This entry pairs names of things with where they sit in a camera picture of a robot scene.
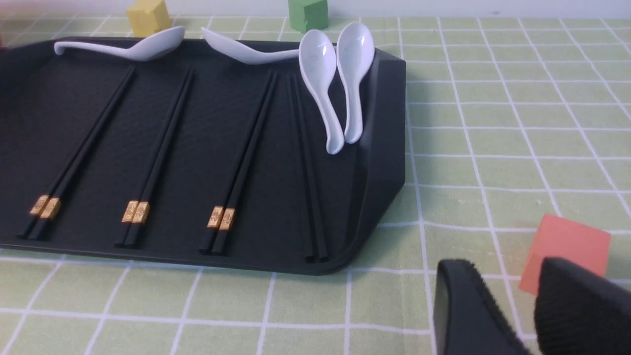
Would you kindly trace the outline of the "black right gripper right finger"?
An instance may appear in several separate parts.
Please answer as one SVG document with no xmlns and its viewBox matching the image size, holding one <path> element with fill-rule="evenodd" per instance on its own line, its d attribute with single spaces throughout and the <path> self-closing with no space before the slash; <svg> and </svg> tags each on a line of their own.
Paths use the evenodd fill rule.
<svg viewBox="0 0 631 355">
<path fill-rule="evenodd" d="M 561 257 L 546 257 L 534 310 L 544 355 L 628 355 L 628 290 Z"/>
</svg>

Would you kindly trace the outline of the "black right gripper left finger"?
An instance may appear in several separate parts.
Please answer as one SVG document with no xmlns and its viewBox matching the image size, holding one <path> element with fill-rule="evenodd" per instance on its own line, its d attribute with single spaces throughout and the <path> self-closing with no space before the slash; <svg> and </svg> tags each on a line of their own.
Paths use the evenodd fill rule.
<svg viewBox="0 0 631 355">
<path fill-rule="evenodd" d="M 530 354 L 471 261 L 439 261 L 433 328 L 439 355 Z"/>
</svg>

